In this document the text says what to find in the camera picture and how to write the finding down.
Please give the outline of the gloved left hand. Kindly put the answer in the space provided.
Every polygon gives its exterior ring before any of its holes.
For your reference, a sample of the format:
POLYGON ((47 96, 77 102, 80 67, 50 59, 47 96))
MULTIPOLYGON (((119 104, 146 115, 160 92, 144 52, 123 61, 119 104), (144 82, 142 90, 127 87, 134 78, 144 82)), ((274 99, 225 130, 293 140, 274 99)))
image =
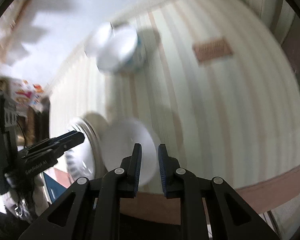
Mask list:
POLYGON ((44 193, 44 182, 39 176, 33 182, 33 187, 25 193, 10 189, 1 195, 6 210, 28 223, 35 221, 49 207, 44 193))

